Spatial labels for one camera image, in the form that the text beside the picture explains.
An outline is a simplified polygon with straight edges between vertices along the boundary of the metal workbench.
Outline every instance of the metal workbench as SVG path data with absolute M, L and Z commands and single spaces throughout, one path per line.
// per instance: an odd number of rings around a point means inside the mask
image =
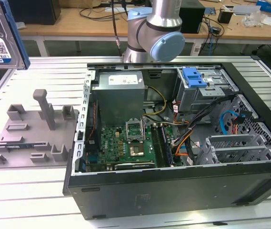
M 175 62 L 231 62 L 271 108 L 271 70 L 251 57 L 179 57 Z M 28 71 L 9 70 L 0 81 L 0 131 L 10 104 L 38 110 L 32 99 L 37 88 L 48 91 L 54 109 L 82 102 L 84 75 L 89 62 L 120 62 L 117 57 L 31 58 Z M 271 229 L 271 197 L 256 206 L 209 209 L 161 215 L 85 221 L 72 197 L 62 194 L 65 168 L 0 170 L 0 228 L 204 228 L 213 222 L 222 229 Z

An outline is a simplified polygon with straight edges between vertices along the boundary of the green circuit board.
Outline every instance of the green circuit board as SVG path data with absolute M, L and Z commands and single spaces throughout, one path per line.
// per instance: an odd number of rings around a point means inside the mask
M 165 132 L 169 141 L 174 138 L 171 126 L 165 127 Z M 137 126 L 129 126 L 129 135 L 134 136 L 139 135 L 140 133 Z M 125 126 L 105 127 L 102 129 L 101 151 L 99 152 L 98 163 L 106 164 L 117 162 L 153 162 L 156 164 L 150 126 L 145 127 L 144 141 L 135 143 L 128 142 Z

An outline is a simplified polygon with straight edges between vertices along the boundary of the motherboard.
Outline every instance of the motherboard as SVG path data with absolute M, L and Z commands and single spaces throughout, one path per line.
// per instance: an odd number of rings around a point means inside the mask
M 173 139 L 170 125 L 141 126 L 131 123 L 126 126 L 103 127 L 100 150 L 97 154 L 88 154 L 87 170 L 112 171 L 168 166 L 172 160 L 167 156 L 171 154 L 169 142 Z

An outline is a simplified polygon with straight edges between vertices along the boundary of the blue box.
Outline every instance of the blue box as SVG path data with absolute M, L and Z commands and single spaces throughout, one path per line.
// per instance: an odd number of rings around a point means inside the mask
M 196 68 L 183 68 L 183 76 L 190 88 L 207 87 L 202 79 L 202 75 Z
M 256 6 L 261 6 L 260 10 L 271 13 L 271 4 L 266 1 L 258 0 Z

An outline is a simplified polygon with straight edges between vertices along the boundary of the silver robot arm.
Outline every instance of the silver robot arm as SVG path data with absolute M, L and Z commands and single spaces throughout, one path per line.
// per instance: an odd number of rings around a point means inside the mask
M 180 8 L 181 0 L 153 0 L 152 8 L 130 10 L 124 62 L 169 62 L 177 57 L 185 45 Z

